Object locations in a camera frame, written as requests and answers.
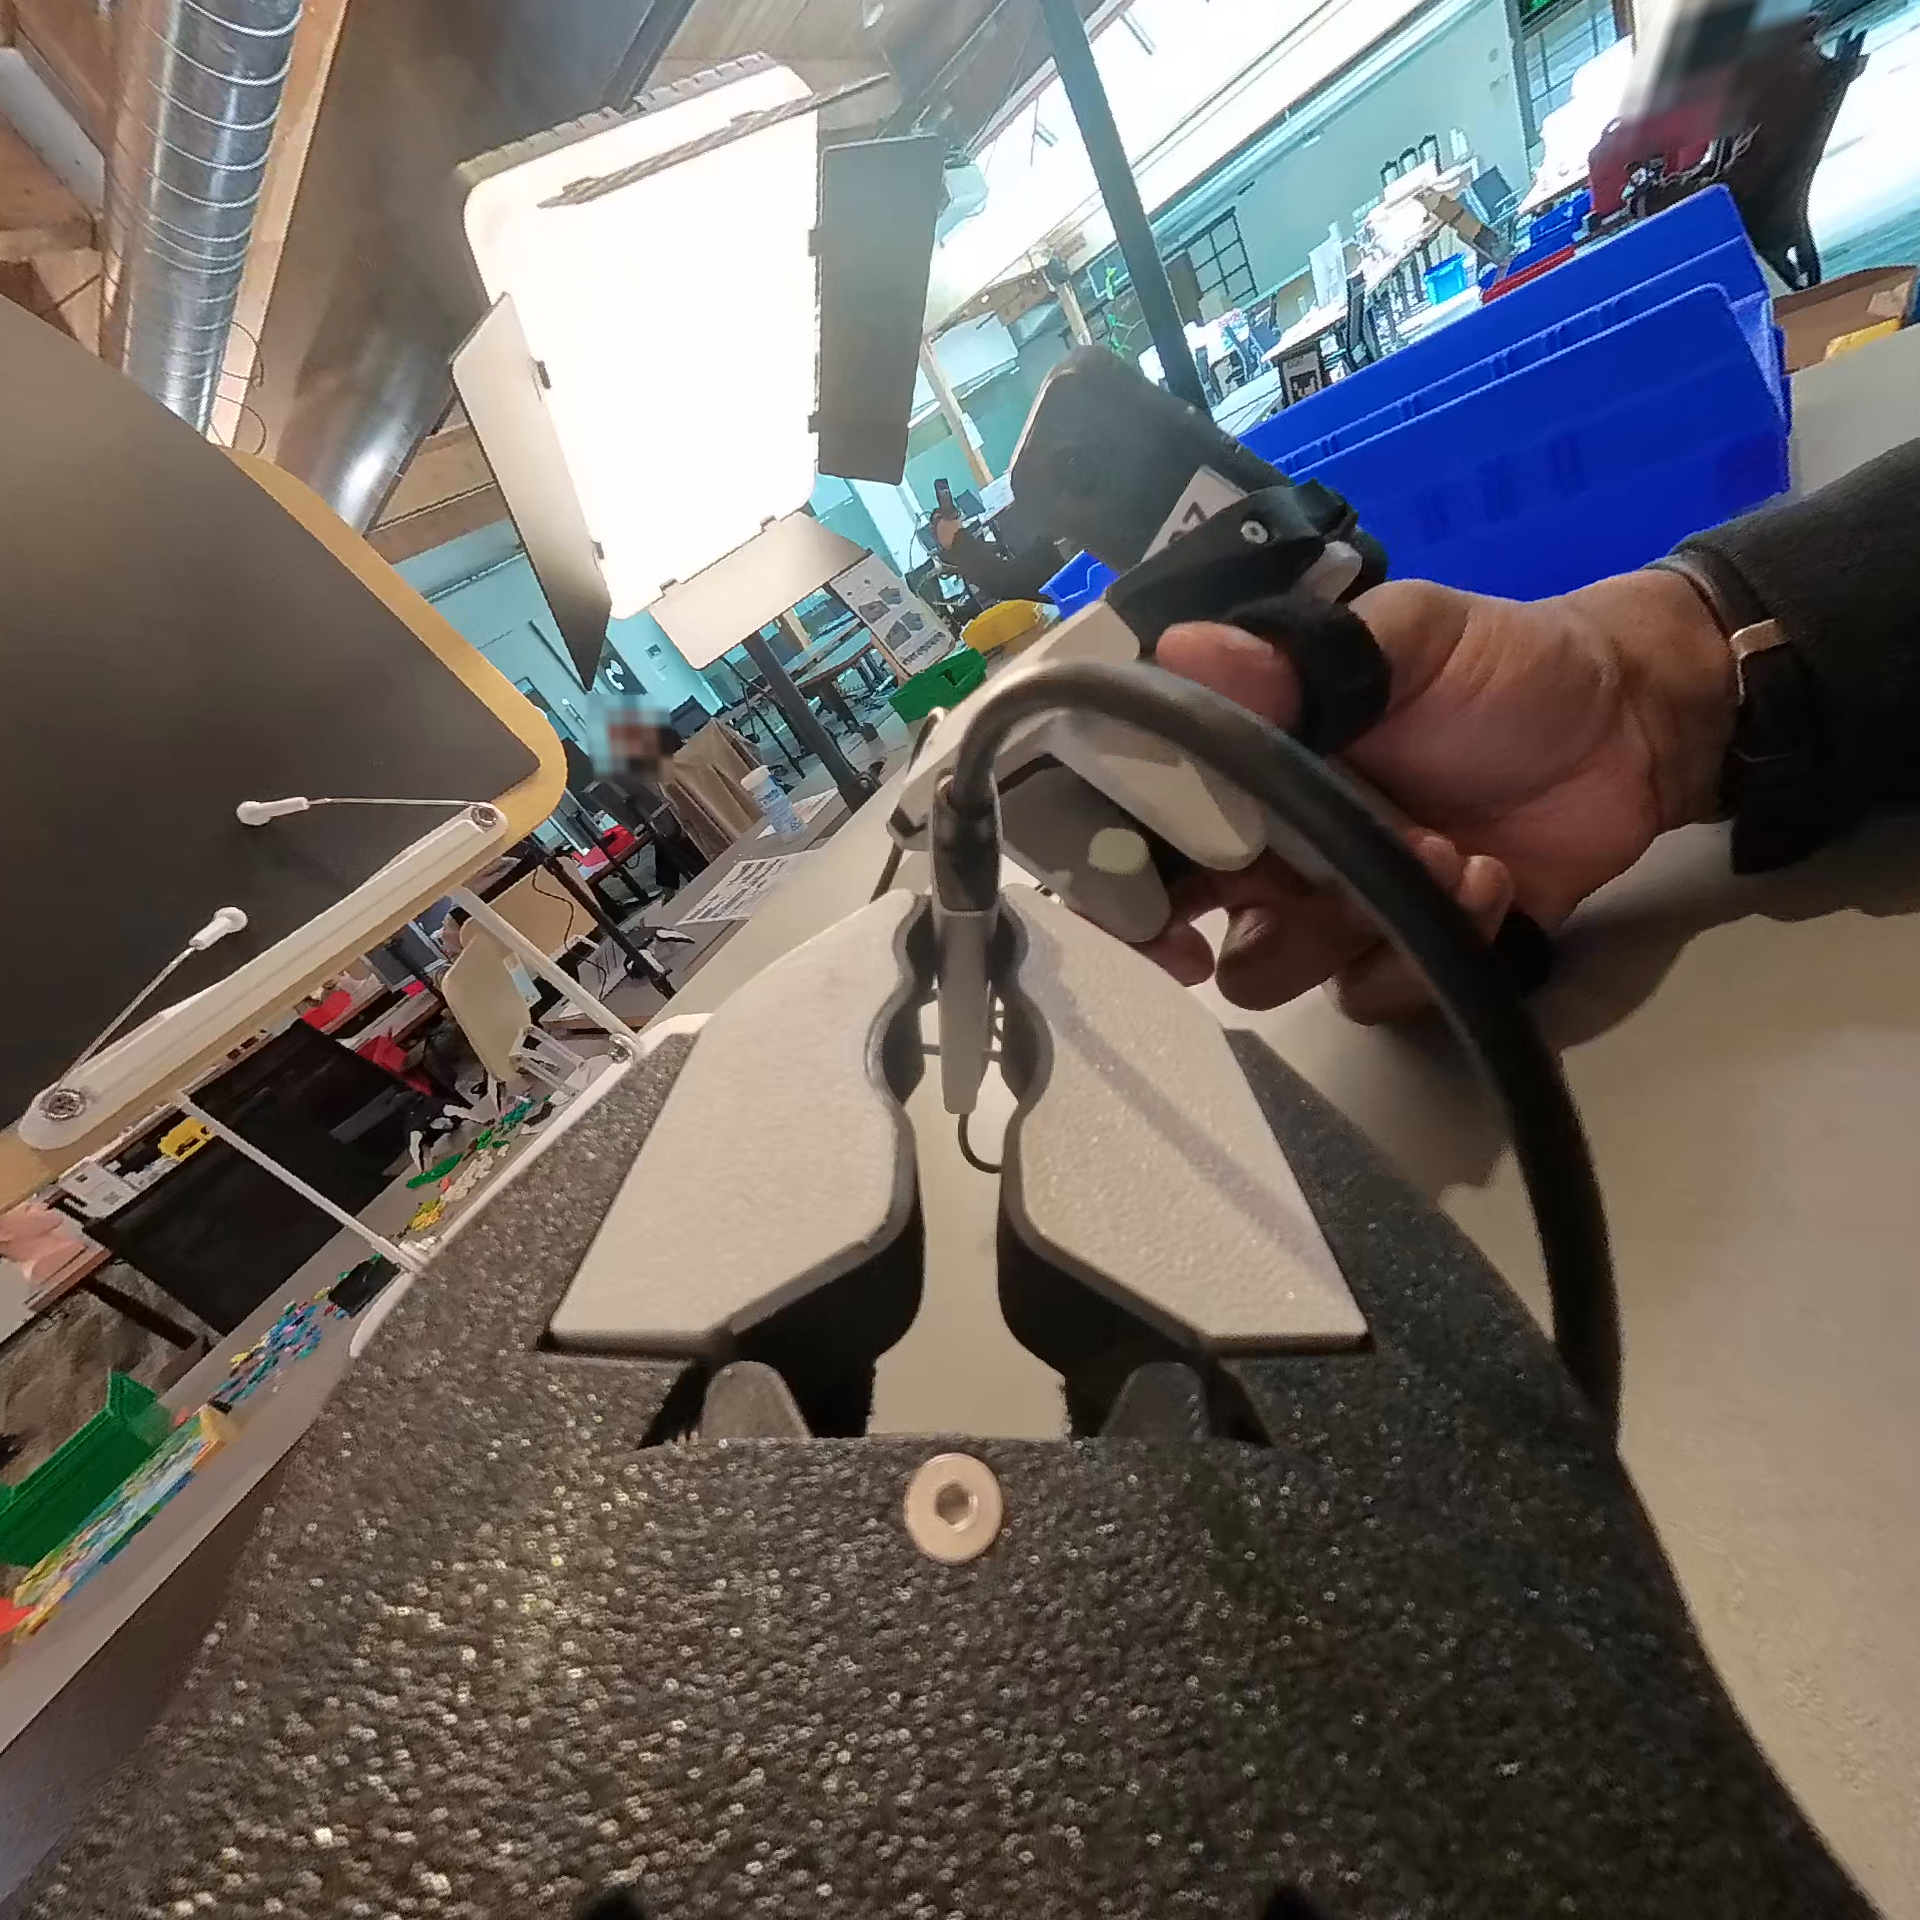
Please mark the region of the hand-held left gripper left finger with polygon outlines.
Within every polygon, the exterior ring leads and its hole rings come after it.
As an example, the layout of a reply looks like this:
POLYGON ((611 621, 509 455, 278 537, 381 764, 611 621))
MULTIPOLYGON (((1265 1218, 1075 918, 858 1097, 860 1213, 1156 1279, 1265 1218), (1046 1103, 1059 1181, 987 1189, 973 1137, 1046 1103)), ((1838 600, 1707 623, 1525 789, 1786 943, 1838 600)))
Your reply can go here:
POLYGON ((891 890, 788 950, 692 1039, 547 1324, 573 1357, 773 1368, 811 1433, 863 1433, 915 1326, 925 1230, 925 901, 891 890))

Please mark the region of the printed instruction sheet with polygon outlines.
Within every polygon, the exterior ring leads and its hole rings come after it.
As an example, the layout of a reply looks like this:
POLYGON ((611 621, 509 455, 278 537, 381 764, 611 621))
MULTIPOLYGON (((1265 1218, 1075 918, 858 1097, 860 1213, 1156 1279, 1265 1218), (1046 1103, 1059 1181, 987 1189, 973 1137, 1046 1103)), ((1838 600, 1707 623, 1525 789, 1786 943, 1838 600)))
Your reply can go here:
POLYGON ((807 862, 810 853, 742 857, 721 876, 700 902, 669 921, 669 926, 673 929, 689 929, 747 921, 764 897, 791 879, 796 870, 805 869, 807 862))

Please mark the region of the printed roll-up banner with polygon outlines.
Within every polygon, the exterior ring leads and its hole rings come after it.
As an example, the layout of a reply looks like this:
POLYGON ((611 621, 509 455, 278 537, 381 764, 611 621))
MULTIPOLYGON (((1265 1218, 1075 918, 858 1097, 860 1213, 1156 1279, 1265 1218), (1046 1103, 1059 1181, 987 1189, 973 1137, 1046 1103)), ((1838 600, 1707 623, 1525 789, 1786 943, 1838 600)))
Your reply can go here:
POLYGON ((947 660, 957 644, 948 621, 874 552, 829 576, 827 589, 878 641, 898 682, 947 660))

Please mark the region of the colourful toy brick box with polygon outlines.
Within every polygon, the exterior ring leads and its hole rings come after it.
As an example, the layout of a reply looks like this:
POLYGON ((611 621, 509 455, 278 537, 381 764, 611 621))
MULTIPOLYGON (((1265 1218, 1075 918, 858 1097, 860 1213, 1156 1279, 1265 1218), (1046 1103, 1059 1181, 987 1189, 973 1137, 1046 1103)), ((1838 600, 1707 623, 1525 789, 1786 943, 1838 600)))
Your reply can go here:
POLYGON ((43 1554, 3 1601, 3 1644, 42 1632, 236 1438, 219 1402, 194 1407, 130 1476, 114 1486, 66 1542, 43 1554))

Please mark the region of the pile of toy bricks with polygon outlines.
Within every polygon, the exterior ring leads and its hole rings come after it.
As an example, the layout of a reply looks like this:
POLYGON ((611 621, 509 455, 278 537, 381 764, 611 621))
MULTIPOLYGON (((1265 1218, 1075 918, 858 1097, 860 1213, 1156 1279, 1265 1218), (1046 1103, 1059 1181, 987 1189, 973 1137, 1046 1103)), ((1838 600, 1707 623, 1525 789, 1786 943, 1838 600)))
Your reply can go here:
POLYGON ((349 1353, 361 1353, 403 1293, 450 1248, 457 1230, 477 1216, 542 1141, 557 1110, 555 1094, 517 1094, 465 1143, 447 1143, 435 1153, 422 1151, 406 1181, 414 1207, 393 1236, 410 1263, 367 1252, 321 1292, 285 1305, 251 1345, 231 1356, 223 1380, 209 1393, 209 1406, 233 1415, 247 1401, 267 1397, 285 1372, 334 1336, 348 1336, 349 1353))

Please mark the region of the green plastic bin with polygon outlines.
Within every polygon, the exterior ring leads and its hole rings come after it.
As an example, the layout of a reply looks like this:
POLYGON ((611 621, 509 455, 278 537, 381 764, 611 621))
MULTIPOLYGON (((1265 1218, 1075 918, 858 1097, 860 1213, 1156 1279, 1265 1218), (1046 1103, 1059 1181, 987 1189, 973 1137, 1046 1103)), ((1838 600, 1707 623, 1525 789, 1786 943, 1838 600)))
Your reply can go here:
POLYGON ((971 646, 956 646, 947 657, 900 680, 889 705, 911 727, 935 711, 959 705, 987 679, 987 656, 971 646))
POLYGON ((34 1567, 167 1440, 175 1415, 143 1383, 110 1374, 106 1402, 26 1479, 3 1486, 3 1565, 34 1567))

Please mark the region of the beige chair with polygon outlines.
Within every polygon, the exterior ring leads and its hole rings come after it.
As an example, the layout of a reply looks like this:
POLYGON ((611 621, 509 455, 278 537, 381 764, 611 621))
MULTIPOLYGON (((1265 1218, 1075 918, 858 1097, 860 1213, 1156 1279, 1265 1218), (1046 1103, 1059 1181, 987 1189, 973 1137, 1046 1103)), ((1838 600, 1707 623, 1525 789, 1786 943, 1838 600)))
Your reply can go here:
POLYGON ((490 1078, 525 1082, 525 1038, 537 1029, 539 990, 521 959, 462 908, 447 914, 450 952, 439 992, 490 1078))

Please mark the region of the studio light panel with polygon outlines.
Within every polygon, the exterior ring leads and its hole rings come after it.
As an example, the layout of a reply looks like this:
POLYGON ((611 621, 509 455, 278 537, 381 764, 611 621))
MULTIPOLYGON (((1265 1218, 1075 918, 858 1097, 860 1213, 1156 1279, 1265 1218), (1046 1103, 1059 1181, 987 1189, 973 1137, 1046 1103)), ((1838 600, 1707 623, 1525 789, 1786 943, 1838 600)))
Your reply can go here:
POLYGON ((462 167, 452 386, 582 686, 819 477, 906 474, 947 142, 829 127, 878 84, 747 55, 462 167))

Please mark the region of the white stand frame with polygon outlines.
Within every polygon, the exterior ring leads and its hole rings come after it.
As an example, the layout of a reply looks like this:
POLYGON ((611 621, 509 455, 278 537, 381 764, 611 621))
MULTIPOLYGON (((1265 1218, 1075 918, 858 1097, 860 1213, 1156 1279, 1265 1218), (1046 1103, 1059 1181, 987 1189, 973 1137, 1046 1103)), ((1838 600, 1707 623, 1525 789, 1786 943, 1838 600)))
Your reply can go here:
POLYGON ((151 983, 141 985, 7 1125, 4 1209, 30 1200, 42 1186, 83 1162, 93 1151, 98 1136, 117 1137, 125 1125, 143 1119, 161 1105, 178 1105, 187 1113, 191 1088, 231 1046, 262 1031, 275 1015, 287 1012, 341 961, 367 952, 403 921, 412 918, 420 905, 437 897, 457 902, 493 943, 517 954, 573 1012, 621 1045, 630 1057, 638 1057, 639 1032, 591 996, 586 985, 567 976, 557 961, 470 887, 473 872, 511 838, 525 834, 525 825, 511 813, 511 805, 521 801, 525 792, 525 786, 517 786, 499 800, 239 800, 236 817, 250 829, 262 829, 317 809, 403 809, 412 813, 439 809, 444 821, 420 828, 367 879, 283 932, 236 972, 156 1008, 156 996, 173 983, 181 969, 217 943, 247 932, 250 914, 236 902, 219 905, 187 936, 183 949, 157 969, 151 983))

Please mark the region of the black light stand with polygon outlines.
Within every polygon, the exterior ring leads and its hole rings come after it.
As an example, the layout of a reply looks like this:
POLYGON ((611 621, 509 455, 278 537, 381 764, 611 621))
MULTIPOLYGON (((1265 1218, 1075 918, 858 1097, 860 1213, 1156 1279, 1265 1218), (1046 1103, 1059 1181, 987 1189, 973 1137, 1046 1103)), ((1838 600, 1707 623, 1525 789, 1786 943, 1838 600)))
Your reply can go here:
POLYGON ((773 695, 775 704, 779 705, 794 735, 802 742, 807 751, 811 751, 821 760, 842 801, 850 810, 862 809, 866 800, 870 800, 878 792, 876 778, 843 753, 836 735, 810 705, 807 697, 801 695, 797 682, 783 670, 783 662, 777 656, 765 630, 749 633, 742 639, 742 644, 749 660, 757 662, 757 670, 764 682, 767 686, 767 693, 773 695))

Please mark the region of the person's right hand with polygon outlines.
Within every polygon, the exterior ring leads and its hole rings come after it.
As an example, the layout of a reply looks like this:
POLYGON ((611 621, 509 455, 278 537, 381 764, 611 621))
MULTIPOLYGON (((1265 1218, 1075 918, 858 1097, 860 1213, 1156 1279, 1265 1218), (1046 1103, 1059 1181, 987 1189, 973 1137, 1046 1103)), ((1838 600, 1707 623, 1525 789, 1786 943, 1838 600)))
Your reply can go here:
MULTIPOLYGON (((1390 664, 1347 751, 1478 936, 1518 910, 1556 928, 1650 842, 1718 809, 1737 660, 1692 582, 1650 566, 1540 604, 1434 582, 1354 600, 1390 664)), ((1423 976, 1343 894, 1275 855, 1190 872, 1142 945, 1187 988, 1270 1010, 1331 988, 1361 1024, 1429 1006, 1423 976)))

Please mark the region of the black board with wooden edge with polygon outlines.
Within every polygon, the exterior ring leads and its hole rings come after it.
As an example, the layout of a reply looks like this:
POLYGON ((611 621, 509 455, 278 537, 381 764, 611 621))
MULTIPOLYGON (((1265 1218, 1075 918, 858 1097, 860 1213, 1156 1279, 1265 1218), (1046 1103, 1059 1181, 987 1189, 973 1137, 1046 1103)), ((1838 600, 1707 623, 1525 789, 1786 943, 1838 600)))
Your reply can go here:
POLYGON ((7 1132, 219 905, 247 932, 156 1008, 444 821, 324 807, 250 829, 239 800, 525 786, 511 813, 527 834, 564 758, 517 686, 306 487, 205 440, 18 303, 3 455, 7 1132))

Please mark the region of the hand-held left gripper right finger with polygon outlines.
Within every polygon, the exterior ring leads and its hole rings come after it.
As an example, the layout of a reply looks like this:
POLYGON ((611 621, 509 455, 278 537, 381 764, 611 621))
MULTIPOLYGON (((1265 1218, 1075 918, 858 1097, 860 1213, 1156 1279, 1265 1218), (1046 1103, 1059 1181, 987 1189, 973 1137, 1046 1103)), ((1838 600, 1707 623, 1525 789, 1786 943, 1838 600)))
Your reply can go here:
POLYGON ((1098 1433, 1150 1365, 1366 1351, 1363 1309, 1228 1031, 1026 889, 1001 905, 998 1311, 1098 1433))

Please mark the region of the metal air duct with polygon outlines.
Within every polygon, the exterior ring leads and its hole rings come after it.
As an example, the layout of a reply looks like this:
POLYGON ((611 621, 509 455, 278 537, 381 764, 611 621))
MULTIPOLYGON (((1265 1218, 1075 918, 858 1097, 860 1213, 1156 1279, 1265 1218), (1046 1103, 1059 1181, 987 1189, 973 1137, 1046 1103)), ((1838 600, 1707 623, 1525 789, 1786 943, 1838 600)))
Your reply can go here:
POLYGON ((213 438, 247 410, 229 348, 311 10, 114 7, 101 354, 213 438))

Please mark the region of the blue plastic bin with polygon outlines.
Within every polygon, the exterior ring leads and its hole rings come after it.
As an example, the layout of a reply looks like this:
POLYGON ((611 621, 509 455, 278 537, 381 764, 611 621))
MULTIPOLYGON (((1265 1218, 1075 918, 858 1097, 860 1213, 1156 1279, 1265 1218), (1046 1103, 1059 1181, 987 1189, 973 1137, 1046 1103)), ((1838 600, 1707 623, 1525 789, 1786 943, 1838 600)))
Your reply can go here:
POLYGON ((1378 408, 1591 313, 1610 326, 1699 290, 1722 293, 1762 361, 1782 362, 1759 257, 1730 192, 1715 184, 1586 246, 1534 256, 1525 274, 1505 279, 1469 314, 1299 399, 1297 408, 1326 416, 1378 408))
POLYGON ((1613 300, 1347 422, 1244 442, 1341 493, 1398 581, 1539 600, 1665 558, 1790 487, 1767 294, 1613 300))

